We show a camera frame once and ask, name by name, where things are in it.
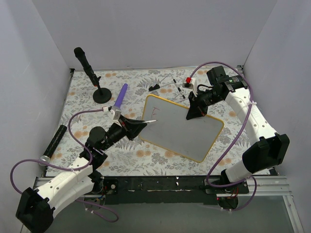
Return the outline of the yellow framed whiteboard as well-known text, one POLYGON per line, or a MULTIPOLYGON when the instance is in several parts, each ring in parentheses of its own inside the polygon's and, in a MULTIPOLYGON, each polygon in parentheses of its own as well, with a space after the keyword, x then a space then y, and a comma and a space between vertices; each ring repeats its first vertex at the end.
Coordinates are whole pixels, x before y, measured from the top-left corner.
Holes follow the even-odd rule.
POLYGON ((153 120, 139 137, 141 140, 201 163, 220 135, 224 122, 212 116, 186 119, 188 107, 148 95, 142 120, 153 120))

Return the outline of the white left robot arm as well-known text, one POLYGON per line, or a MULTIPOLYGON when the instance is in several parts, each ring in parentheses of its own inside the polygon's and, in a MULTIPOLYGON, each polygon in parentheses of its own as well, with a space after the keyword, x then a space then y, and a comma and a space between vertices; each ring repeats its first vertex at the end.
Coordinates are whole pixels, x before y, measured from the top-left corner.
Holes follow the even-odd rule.
POLYGON ((107 158, 105 150, 122 138, 135 139, 148 121, 120 116, 106 131, 97 126, 90 130, 84 150, 61 173, 36 189, 21 192, 16 218, 32 233, 43 233, 54 218, 69 204, 86 193, 99 194, 103 178, 97 171, 107 158))

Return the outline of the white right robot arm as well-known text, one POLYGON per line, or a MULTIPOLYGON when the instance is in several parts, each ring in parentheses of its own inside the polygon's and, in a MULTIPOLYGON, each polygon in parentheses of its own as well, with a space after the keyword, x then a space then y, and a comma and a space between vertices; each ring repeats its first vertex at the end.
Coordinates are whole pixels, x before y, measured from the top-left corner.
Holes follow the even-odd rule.
POLYGON ((253 100, 253 91, 242 74, 228 76, 224 63, 207 72, 210 85, 205 91, 193 76, 183 81, 183 87, 189 93, 190 108, 186 119, 204 117, 210 106, 225 101, 235 112, 242 123, 238 132, 246 132, 251 147, 246 150, 242 159, 232 167, 221 172, 216 187, 224 192, 233 192, 239 183, 256 172, 268 169, 283 162, 290 140, 286 134, 279 134, 265 119, 253 100))

